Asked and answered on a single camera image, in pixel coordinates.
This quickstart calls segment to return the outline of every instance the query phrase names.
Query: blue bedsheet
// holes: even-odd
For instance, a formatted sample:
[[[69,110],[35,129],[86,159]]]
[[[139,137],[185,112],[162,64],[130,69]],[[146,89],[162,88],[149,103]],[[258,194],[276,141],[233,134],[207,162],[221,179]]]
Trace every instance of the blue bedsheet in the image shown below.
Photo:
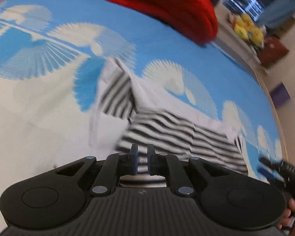
[[[160,82],[183,102],[238,129],[257,176],[260,153],[280,158],[263,90],[214,45],[200,47],[158,20],[105,0],[0,3],[0,76],[44,77],[81,54],[88,58],[72,76],[81,112],[96,98],[103,65],[98,58],[118,56],[136,75]]]

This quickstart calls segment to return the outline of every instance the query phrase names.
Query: red cushion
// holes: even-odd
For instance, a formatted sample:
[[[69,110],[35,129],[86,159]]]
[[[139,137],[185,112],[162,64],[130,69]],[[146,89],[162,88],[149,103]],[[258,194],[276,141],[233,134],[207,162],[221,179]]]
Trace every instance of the red cushion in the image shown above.
[[[265,47],[262,51],[258,52],[258,58],[261,65],[264,67],[270,67],[276,63],[279,59],[282,59],[287,55],[289,50],[280,42],[276,37],[265,38]]]
[[[161,19],[198,44],[216,38],[218,23],[209,0],[107,0]]]

